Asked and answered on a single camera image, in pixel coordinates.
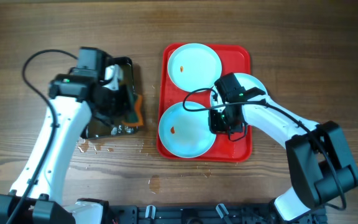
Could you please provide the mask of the orange green sponge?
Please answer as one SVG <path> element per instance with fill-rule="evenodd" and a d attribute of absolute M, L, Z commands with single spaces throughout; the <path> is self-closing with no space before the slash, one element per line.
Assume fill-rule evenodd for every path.
<path fill-rule="evenodd" d="M 142 95 L 135 95 L 134 110 L 122 120 L 122 124 L 129 127 L 143 126 L 144 119 L 142 116 Z"/>

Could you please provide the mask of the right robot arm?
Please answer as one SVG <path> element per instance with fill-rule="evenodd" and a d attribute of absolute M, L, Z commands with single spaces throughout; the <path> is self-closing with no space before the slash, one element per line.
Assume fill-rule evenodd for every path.
<path fill-rule="evenodd" d="M 287 154 L 291 188 L 273 200 L 282 222 L 330 206 L 358 187 L 358 168 L 342 128 L 333 121 L 319 124 L 280 106 L 260 80 L 245 73 L 229 73 L 217 79 L 211 92 L 209 125 L 214 133 L 231 135 L 247 126 L 260 129 Z"/>

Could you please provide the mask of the light blue plate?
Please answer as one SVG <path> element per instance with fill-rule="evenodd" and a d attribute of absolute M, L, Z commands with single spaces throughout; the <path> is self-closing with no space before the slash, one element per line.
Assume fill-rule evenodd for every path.
<path fill-rule="evenodd" d="M 234 73 L 234 76 L 237 78 L 237 81 L 239 82 L 240 86 L 243 86 L 246 90 L 250 90 L 253 87 L 257 87 L 258 89 L 264 91 L 265 94 L 267 94 L 266 87 L 264 87 L 262 82 L 256 77 L 253 77 L 252 75 L 249 75 L 247 73 Z M 220 96 L 218 96 L 216 100 L 213 98 L 215 94 L 214 91 L 217 92 L 215 86 L 213 86 L 213 90 L 210 93 L 210 106 L 221 105 L 222 99 Z"/>
<path fill-rule="evenodd" d="M 168 59 L 167 71 L 176 87 L 192 92 L 211 88 L 221 76 L 223 65 L 211 47 L 190 43 L 173 51 Z"/>
<path fill-rule="evenodd" d="M 176 103 L 162 115 L 158 135 L 168 152 L 180 158 L 196 158 L 213 146 L 216 135 L 209 129 L 209 113 L 199 103 Z"/>

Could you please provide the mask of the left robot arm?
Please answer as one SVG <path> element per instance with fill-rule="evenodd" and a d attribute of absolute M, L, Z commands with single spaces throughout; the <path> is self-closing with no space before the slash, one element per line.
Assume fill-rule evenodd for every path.
<path fill-rule="evenodd" d="M 76 66 L 57 75 L 42 96 L 44 123 L 23 171 L 0 194 L 0 223 L 114 223 L 105 200 L 62 205 L 65 176 L 79 139 L 134 134 L 143 124 L 132 60 L 82 47 Z"/>

